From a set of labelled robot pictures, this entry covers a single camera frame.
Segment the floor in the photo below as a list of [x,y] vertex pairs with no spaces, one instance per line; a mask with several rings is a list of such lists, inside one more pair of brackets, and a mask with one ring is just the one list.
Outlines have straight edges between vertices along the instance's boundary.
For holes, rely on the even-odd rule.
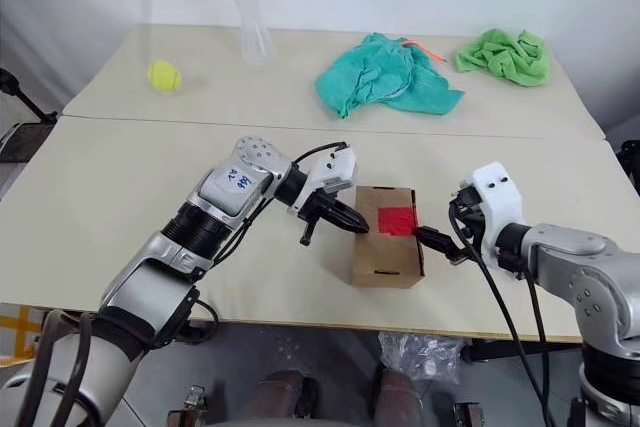
[[[165,425],[191,384],[206,388],[207,423],[233,419],[260,379],[280,369],[299,369],[321,387],[319,418],[371,425],[368,397],[379,358],[377,333],[263,325],[222,325],[199,346],[172,344],[141,364],[108,427]],[[536,372],[539,356],[529,356]],[[579,351],[553,353],[550,405],[565,425],[579,394]],[[453,402],[480,402],[487,427],[539,426],[537,401],[518,359],[460,366],[460,384],[420,381],[426,427],[455,427]]]

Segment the plastic bag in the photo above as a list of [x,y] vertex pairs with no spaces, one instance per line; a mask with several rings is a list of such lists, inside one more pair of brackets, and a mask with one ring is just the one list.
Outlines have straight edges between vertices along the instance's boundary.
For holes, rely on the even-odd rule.
[[464,340],[429,334],[380,332],[382,362],[411,380],[434,379],[458,384]]

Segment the red tape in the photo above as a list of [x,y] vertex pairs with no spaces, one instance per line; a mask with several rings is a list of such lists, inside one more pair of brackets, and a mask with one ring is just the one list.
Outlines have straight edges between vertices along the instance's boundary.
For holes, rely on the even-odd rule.
[[378,209],[378,232],[391,235],[413,235],[418,227],[415,207]]

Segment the white table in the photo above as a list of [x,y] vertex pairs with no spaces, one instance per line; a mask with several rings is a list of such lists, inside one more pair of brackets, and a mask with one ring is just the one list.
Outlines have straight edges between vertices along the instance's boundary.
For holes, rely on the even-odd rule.
[[[63,117],[0,202],[0,300],[94,310],[109,281],[162,228],[236,139],[254,134],[283,152],[352,143],[359,183],[413,187],[422,223],[451,232],[449,194],[471,170],[500,160],[525,218],[601,233],[640,250],[640,200],[604,141],[371,134]],[[353,191],[344,196],[353,201]],[[349,285],[353,234],[303,223],[273,203],[237,253],[199,284],[226,320],[508,337],[479,269],[425,250],[410,290]],[[524,338],[536,329],[524,282],[496,272]],[[549,337],[577,341],[572,309],[540,292]]]
[[[463,37],[417,37],[449,58],[436,63],[437,69],[452,88],[466,92],[451,113],[435,116],[369,105],[341,120],[322,104],[314,82],[364,35],[274,30],[279,59],[255,68],[240,57],[238,29],[139,27],[64,113],[313,130],[604,139],[557,61],[551,83],[543,87],[521,87],[486,72],[460,74],[452,61],[455,51],[471,40]],[[178,65],[185,92],[154,91],[146,81],[149,60]]]

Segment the tennis ball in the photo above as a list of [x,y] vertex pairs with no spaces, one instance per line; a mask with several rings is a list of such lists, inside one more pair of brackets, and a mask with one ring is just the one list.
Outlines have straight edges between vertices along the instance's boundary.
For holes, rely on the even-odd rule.
[[156,60],[149,66],[147,78],[158,92],[175,92],[182,86],[182,74],[166,60]]

